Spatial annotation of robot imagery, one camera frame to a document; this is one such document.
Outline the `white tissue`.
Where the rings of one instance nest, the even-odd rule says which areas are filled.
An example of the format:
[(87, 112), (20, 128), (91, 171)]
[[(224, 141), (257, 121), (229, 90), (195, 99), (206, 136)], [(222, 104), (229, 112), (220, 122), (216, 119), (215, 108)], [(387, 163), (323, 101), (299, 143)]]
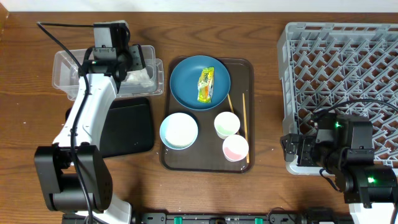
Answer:
[(151, 80), (146, 68), (143, 70), (127, 72), (125, 82), (140, 84), (140, 86), (144, 88), (154, 86), (154, 82)]

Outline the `blue plate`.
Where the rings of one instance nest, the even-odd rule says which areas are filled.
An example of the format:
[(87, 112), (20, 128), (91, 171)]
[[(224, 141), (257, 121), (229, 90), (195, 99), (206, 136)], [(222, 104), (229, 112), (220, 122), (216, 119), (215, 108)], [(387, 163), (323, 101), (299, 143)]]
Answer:
[[(213, 96), (210, 103), (197, 100), (198, 81), (204, 68), (215, 69)], [(231, 88), (231, 77), (227, 68), (217, 59), (206, 55), (196, 55), (183, 59), (172, 70), (170, 90), (174, 98), (191, 110), (209, 110), (222, 103)]]

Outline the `white cup pink inside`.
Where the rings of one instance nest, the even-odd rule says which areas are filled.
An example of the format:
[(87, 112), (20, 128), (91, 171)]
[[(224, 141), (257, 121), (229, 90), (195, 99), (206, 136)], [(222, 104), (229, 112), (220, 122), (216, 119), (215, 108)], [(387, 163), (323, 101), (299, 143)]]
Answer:
[(238, 162), (246, 158), (249, 144), (244, 137), (234, 134), (223, 141), (222, 150), (228, 161)]

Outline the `white cup green inside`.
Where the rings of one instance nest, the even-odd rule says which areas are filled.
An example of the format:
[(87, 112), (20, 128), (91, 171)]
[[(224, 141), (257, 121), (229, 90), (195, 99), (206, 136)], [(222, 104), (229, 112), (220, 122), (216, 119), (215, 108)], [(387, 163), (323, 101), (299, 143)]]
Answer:
[(236, 134), (240, 129), (240, 120), (232, 112), (222, 112), (214, 120), (214, 127), (221, 139)]

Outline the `yellow snack wrapper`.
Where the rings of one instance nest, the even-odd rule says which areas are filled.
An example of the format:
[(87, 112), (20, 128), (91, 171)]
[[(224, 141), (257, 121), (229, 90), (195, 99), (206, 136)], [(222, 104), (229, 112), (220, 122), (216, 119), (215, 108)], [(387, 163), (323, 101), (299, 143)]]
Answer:
[(214, 67), (206, 67), (202, 70), (198, 80), (198, 102), (211, 103), (213, 96), (214, 75)]

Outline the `light blue rice bowl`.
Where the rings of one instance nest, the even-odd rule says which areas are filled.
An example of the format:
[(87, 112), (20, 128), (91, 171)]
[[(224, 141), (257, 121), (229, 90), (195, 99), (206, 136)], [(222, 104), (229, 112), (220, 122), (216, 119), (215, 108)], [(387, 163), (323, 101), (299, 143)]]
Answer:
[(196, 141), (198, 125), (189, 114), (173, 113), (163, 120), (159, 134), (167, 148), (183, 150)]

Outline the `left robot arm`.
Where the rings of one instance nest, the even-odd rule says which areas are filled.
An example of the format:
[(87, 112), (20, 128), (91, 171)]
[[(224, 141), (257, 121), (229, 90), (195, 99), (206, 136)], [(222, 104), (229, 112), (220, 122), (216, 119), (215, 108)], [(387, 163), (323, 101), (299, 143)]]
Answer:
[(100, 141), (121, 84), (129, 73), (146, 71), (142, 47), (90, 47), (81, 60), (68, 54), (78, 67), (75, 102), (53, 143), (34, 155), (45, 204), (85, 223), (133, 223), (132, 205), (113, 192)]

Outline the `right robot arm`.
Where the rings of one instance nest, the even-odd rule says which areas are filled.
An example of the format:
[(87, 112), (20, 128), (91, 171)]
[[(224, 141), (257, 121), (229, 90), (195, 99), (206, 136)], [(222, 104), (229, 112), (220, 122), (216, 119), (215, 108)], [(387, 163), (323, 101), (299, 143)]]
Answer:
[(316, 120), (314, 136), (280, 138), (285, 162), (314, 164), (335, 191), (344, 195), (355, 223), (397, 223), (397, 177), (374, 163), (373, 124), (368, 118), (326, 113)]

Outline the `grey dishwasher rack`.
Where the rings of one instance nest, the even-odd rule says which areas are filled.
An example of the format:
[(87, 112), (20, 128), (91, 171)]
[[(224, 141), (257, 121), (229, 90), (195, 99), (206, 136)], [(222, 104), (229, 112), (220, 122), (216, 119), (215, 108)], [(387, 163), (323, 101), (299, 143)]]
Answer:
[(334, 107), (373, 123), (374, 161), (397, 168), (397, 25), (291, 22), (277, 43), (284, 134), (316, 133)]

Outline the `clear plastic bin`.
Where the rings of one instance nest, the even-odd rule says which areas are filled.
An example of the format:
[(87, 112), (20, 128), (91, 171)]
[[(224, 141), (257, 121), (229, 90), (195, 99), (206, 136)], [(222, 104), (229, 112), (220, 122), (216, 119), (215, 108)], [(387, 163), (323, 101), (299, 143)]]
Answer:
[[(155, 48), (151, 45), (141, 47), (146, 71), (128, 72), (121, 83), (118, 98), (130, 98), (148, 95), (161, 95), (164, 92), (164, 68), (161, 59), (155, 57)], [(78, 66), (64, 51), (55, 54), (53, 61), (52, 86), (67, 94), (69, 100), (78, 94)]]

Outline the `right wooden chopstick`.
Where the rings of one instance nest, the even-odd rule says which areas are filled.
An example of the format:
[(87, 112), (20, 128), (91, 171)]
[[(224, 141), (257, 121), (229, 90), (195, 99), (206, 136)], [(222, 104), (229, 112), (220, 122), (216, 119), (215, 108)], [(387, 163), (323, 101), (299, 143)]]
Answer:
[[(249, 145), (249, 139), (248, 139), (248, 123), (247, 123), (247, 113), (246, 113), (246, 99), (245, 99), (245, 94), (242, 93), (242, 100), (243, 100), (243, 118), (244, 118), (244, 137)], [(249, 158), (249, 148), (248, 148), (248, 153), (246, 155), (246, 162), (249, 164), (250, 158)]]

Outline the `wooden chopstick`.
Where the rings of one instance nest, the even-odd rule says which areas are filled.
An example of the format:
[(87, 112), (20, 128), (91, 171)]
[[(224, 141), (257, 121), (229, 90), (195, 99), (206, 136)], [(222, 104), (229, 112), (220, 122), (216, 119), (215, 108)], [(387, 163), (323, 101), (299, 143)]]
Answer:
[[(247, 123), (247, 113), (246, 113), (246, 99), (245, 99), (245, 94), (242, 93), (242, 100), (243, 100), (243, 118), (244, 118), (244, 137), (249, 145), (249, 139), (248, 139), (248, 123)], [(246, 162), (249, 164), (250, 158), (249, 158), (249, 148), (248, 148), (248, 153), (246, 155)]]
[(231, 113), (235, 114), (235, 113), (234, 113), (233, 104), (232, 104), (232, 101), (231, 101), (231, 97), (230, 97), (230, 95), (229, 95), (229, 94), (227, 95), (227, 97), (228, 97), (228, 103), (229, 103), (229, 107), (230, 107)]

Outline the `brown serving tray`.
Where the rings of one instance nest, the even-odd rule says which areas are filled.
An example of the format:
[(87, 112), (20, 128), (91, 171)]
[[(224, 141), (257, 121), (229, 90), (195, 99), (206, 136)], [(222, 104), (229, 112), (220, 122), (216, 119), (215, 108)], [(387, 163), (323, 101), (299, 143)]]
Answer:
[(239, 133), (242, 136), (244, 136), (242, 93), (245, 94), (250, 162), (248, 164), (246, 158), (238, 162), (228, 161), (222, 150), (223, 140), (216, 134), (214, 120), (218, 114), (230, 110), (228, 97), (212, 109), (191, 110), (182, 106), (174, 98), (170, 86), (168, 86), (165, 95), (164, 116), (167, 117), (173, 113), (186, 113), (195, 119), (198, 125), (197, 139), (190, 147), (183, 150), (173, 150), (167, 148), (164, 144), (160, 145), (161, 164), (169, 170), (243, 174), (254, 166), (254, 69), (246, 59), (219, 58), (218, 60), (227, 68), (231, 77), (229, 95), (234, 113), (241, 122)]

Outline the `left wooden chopstick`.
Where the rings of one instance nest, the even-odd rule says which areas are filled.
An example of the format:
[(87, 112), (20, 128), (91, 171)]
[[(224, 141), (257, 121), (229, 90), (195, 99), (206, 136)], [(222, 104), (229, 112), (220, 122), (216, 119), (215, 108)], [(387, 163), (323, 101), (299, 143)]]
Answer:
[(227, 97), (228, 97), (228, 103), (229, 103), (229, 107), (230, 107), (231, 113), (235, 114), (235, 113), (234, 113), (233, 104), (232, 104), (232, 101), (231, 101), (231, 97), (230, 97), (230, 95), (229, 95), (229, 94), (227, 95)]

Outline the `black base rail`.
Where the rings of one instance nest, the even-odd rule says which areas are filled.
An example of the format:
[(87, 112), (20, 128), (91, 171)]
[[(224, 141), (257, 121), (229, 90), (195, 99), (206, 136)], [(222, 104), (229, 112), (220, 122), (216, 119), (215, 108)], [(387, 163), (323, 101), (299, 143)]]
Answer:
[(139, 224), (353, 224), (350, 215), (339, 215), (326, 207), (312, 207), (296, 214), (283, 208), (273, 208), (267, 214), (165, 214), (143, 213), (134, 216), (133, 223)]

